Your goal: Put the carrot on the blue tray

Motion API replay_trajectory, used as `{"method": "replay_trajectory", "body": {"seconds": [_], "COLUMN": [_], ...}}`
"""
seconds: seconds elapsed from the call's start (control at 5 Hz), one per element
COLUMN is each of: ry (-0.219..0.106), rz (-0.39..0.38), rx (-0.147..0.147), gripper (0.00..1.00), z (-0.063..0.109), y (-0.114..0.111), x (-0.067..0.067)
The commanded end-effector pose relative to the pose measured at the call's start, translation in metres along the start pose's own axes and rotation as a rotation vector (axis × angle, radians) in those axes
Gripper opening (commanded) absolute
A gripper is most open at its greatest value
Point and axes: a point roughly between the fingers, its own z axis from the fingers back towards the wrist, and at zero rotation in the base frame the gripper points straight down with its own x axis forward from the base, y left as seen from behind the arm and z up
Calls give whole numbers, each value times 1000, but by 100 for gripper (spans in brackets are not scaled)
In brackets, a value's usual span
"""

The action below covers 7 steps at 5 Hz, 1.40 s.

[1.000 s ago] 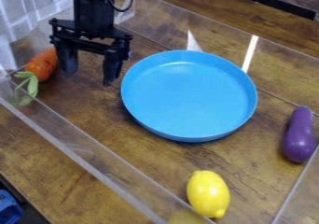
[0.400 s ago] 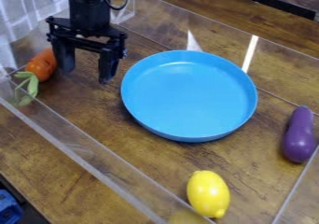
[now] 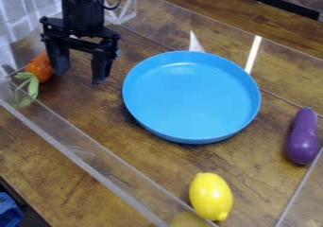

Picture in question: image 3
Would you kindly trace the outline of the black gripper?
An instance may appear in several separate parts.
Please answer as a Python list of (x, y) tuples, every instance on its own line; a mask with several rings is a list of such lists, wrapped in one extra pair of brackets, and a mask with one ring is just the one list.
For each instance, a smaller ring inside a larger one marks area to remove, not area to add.
[(53, 73), (57, 76), (61, 76), (69, 69), (71, 49), (87, 53), (92, 53), (97, 48), (105, 50), (96, 50), (91, 61), (92, 83), (101, 84), (109, 76), (113, 63), (112, 54), (119, 53), (121, 35), (105, 26), (85, 30), (72, 29), (59, 18), (43, 16), (39, 22), (43, 25), (40, 38), (45, 44)]

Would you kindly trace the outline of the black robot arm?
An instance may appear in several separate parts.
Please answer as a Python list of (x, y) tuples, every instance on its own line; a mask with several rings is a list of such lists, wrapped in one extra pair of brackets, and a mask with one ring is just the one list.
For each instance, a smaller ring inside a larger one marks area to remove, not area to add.
[(43, 16), (41, 41), (53, 72), (61, 76), (69, 69), (69, 50), (92, 55), (92, 83), (101, 84), (119, 57), (121, 35), (104, 26), (104, 11), (115, 10), (121, 1), (107, 6), (104, 0), (61, 0), (61, 17)]

